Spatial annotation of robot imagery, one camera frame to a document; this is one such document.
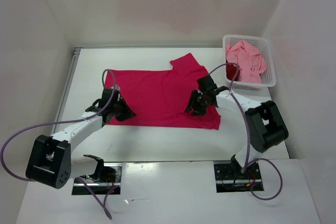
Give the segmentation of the magenta t shirt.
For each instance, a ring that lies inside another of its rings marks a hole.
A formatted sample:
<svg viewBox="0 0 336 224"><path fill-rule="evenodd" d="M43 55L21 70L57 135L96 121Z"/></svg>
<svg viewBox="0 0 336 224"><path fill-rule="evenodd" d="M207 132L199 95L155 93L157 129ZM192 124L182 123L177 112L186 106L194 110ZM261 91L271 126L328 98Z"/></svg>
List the magenta t shirt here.
<svg viewBox="0 0 336 224"><path fill-rule="evenodd" d="M122 97L136 114L110 125L186 127L218 130L221 116L215 107L207 108L204 116L186 114L191 92L198 88L197 79L208 71L191 53L172 60L171 70L114 70L106 77L108 87L116 83Z"/></svg>

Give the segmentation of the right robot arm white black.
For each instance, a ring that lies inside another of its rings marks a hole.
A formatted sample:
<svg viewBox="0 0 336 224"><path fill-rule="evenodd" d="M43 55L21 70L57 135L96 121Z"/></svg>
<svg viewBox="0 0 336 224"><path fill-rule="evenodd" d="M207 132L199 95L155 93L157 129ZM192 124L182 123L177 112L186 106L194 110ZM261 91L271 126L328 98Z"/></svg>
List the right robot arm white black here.
<svg viewBox="0 0 336 224"><path fill-rule="evenodd" d="M230 159L230 172L235 178L243 178L262 153L288 138L288 129L274 101L259 102L229 87L218 87L210 75L198 79L197 84L198 89L192 91L185 113L205 116L210 108L217 107L243 117L247 144Z"/></svg>

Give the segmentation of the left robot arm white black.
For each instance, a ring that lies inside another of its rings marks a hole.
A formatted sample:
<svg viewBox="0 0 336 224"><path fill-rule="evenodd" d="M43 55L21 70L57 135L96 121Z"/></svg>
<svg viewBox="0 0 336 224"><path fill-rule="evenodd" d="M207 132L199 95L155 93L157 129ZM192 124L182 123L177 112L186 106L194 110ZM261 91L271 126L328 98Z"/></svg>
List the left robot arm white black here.
<svg viewBox="0 0 336 224"><path fill-rule="evenodd" d="M34 141L26 168L26 177L59 189L71 178L88 177L93 182L104 178L103 158L85 154L73 159L72 152L94 132L113 119L123 122L135 117L119 88L105 88L102 97L88 107L78 122L51 136L40 135Z"/></svg>

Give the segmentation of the dark red t shirt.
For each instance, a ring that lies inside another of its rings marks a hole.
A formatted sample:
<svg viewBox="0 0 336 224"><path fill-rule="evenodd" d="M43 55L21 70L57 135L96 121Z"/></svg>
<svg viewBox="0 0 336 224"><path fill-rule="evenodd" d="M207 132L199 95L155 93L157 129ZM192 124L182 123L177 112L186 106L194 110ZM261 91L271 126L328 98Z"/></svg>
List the dark red t shirt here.
<svg viewBox="0 0 336 224"><path fill-rule="evenodd" d="M226 77L228 80L232 80L237 71L237 67L233 64L228 64L226 66Z"/></svg>

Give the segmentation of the light pink t shirt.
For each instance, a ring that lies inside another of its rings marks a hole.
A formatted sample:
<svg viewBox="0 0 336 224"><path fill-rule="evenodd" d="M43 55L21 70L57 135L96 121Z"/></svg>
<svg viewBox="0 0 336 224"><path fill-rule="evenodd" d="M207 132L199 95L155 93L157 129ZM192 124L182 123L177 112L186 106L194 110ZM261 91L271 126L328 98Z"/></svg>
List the light pink t shirt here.
<svg viewBox="0 0 336 224"><path fill-rule="evenodd" d="M225 47L226 62L237 67L235 81L262 84L261 74L267 64L258 48L245 40Z"/></svg>

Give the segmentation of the white plastic laundry basket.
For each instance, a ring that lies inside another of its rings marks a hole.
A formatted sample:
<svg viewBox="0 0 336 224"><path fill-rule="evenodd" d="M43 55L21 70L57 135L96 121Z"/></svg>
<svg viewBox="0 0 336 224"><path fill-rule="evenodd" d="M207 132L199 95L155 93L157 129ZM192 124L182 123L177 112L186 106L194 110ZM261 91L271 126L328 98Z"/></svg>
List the white plastic laundry basket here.
<svg viewBox="0 0 336 224"><path fill-rule="evenodd" d="M234 88L263 89L276 85L276 73L269 42L261 37L225 35L223 37L224 77Z"/></svg>

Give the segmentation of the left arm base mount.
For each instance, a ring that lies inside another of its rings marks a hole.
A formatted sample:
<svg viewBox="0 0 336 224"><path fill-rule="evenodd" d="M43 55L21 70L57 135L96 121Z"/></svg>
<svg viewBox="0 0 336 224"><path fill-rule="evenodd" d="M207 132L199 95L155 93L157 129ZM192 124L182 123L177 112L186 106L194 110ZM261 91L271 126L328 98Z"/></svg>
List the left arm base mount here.
<svg viewBox="0 0 336 224"><path fill-rule="evenodd" d="M104 163L104 167L91 175L81 175L80 179L76 178L72 187L72 195L90 195L88 187L96 195L106 195L111 190L111 195L121 193L122 163Z"/></svg>

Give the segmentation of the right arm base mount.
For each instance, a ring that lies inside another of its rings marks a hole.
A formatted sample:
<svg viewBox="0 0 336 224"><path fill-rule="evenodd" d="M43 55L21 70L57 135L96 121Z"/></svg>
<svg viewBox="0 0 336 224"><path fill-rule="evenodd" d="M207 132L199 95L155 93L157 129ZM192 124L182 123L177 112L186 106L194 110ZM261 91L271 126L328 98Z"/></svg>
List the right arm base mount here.
<svg viewBox="0 0 336 224"><path fill-rule="evenodd" d="M264 191L258 164L251 165L240 177L234 175L229 161L214 162L213 166L217 193L246 192L252 187L255 191Z"/></svg>

